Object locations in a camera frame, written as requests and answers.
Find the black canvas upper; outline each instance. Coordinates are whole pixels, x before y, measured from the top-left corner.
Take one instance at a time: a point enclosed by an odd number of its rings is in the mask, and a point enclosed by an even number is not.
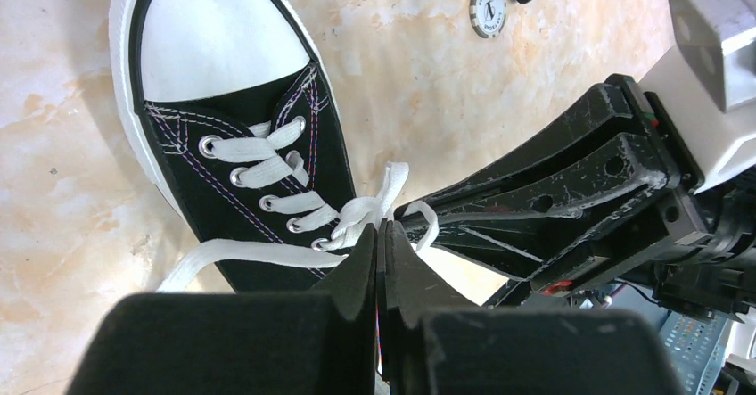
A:
[[[313,232],[293,234],[286,222],[296,216],[265,212],[259,206],[259,199],[268,194],[286,197],[315,190],[339,210],[355,196],[341,124],[320,63],[313,57],[307,67],[289,77],[227,95],[181,103],[147,102],[142,98],[138,47],[148,5],[149,0],[142,0],[144,12],[135,13],[132,25],[140,31],[132,31],[131,40],[134,104],[171,192],[199,240],[223,238],[309,247],[318,238],[330,239],[335,222]],[[291,16],[285,14],[302,37]],[[306,42],[303,45],[314,53]],[[307,186],[287,177],[261,189],[240,188],[231,183],[231,171],[258,162],[227,163],[200,154],[204,136],[252,137],[249,126],[271,121],[271,131],[275,131],[297,116],[306,121],[304,132],[278,152],[282,157],[290,151],[300,154],[309,175]],[[305,289],[327,272],[247,261],[224,261],[218,267],[237,291]]]

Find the metal eyelet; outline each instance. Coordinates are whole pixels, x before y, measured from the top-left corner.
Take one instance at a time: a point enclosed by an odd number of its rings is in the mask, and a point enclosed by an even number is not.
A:
[[[274,196],[272,194],[262,196],[259,202],[260,208],[265,212],[273,212],[273,203],[271,203],[270,201],[274,199],[278,199],[278,196]]]
[[[215,154],[212,153],[212,150],[210,149],[210,146],[214,141],[219,141],[223,138],[217,135],[207,135],[203,136],[200,140],[200,154],[207,157],[208,159],[216,159]]]
[[[294,118],[294,121],[298,121],[300,123],[300,132],[304,132],[305,128],[307,127],[307,121],[302,116],[297,116]]]
[[[247,168],[236,168],[231,171],[231,175],[228,177],[231,179],[231,184],[237,186],[237,187],[244,187],[244,184],[242,184],[242,180],[239,178],[239,176],[245,171]]]
[[[328,242],[328,239],[325,239],[324,237],[321,237],[320,239],[316,239],[312,241],[312,247],[315,251],[325,251],[325,248],[323,247],[323,243]]]
[[[292,218],[286,223],[286,228],[292,233],[302,233],[302,229],[297,226],[301,218]]]

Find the white shoelace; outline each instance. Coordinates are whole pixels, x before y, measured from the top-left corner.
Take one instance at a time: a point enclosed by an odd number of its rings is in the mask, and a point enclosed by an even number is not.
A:
[[[296,152],[290,152],[282,159],[276,150],[293,144],[304,131],[302,117],[270,133],[270,122],[249,127],[255,137],[221,139],[205,136],[200,141],[201,153],[211,159],[231,163],[256,162],[251,168],[237,168],[231,174],[231,181],[240,188],[263,188],[293,176],[302,186],[307,186],[309,177],[304,169],[304,160]],[[383,172],[381,191],[375,196],[357,197],[347,202],[341,212],[334,210],[323,201],[317,192],[293,194],[287,197],[268,195],[259,206],[267,212],[286,215],[310,212],[301,218],[292,218],[287,228],[295,233],[305,233],[325,226],[335,219],[339,224],[331,232],[331,239],[318,239],[312,248],[285,243],[240,242],[228,239],[214,239],[201,243],[189,251],[173,268],[158,288],[159,292],[181,292],[192,282],[197,273],[209,264],[225,259],[241,259],[272,263],[280,266],[302,268],[330,268],[338,266],[347,256],[328,253],[349,248],[357,243],[363,229],[368,224],[376,228],[383,219],[393,219],[393,202],[399,196],[409,176],[406,163],[386,165]],[[422,254],[439,234],[436,213],[425,202],[413,202],[405,215],[421,212],[428,220],[429,228],[417,244],[416,253]]]

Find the screw hole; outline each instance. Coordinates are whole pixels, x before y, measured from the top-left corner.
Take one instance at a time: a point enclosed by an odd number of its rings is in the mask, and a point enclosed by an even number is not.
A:
[[[552,206],[554,206],[554,199],[551,196],[541,196],[530,205],[530,208],[536,212],[546,213]]]
[[[619,175],[625,169],[625,161],[620,156],[614,156],[604,165],[607,175]]]
[[[667,220],[668,223],[674,223],[675,221],[680,219],[680,211],[678,210],[677,206],[670,206],[664,211],[664,219]]]

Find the white rubber sole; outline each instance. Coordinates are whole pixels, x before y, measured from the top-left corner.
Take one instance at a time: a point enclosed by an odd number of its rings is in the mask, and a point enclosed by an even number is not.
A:
[[[303,32],[309,47],[317,57],[318,63],[321,64],[320,69],[325,76],[325,83],[328,85],[333,98],[331,80],[328,78],[328,73],[325,71],[325,67],[323,67],[323,64],[321,63],[322,60],[320,53],[315,46],[315,42],[305,29],[300,17],[289,4],[289,1],[281,1],[283,2],[285,9],[292,15],[297,27]],[[142,166],[144,173],[150,181],[158,186],[160,192],[166,198],[170,206],[173,207],[178,215],[181,215],[182,218],[185,219],[184,213],[178,207],[176,198],[171,192],[168,182],[160,170],[160,165],[147,142],[147,137],[142,129],[142,123],[139,120],[139,117],[134,113],[134,100],[131,95],[131,72],[128,64],[128,39],[135,7],[136,0],[111,0],[109,13],[109,39],[111,42],[111,66],[113,71],[116,104],[118,105],[121,123],[126,131],[126,137],[131,144],[131,148],[134,150],[139,165]],[[336,116],[338,120],[341,120],[339,107],[336,104],[335,98],[332,99],[332,102],[333,108],[336,110]]]

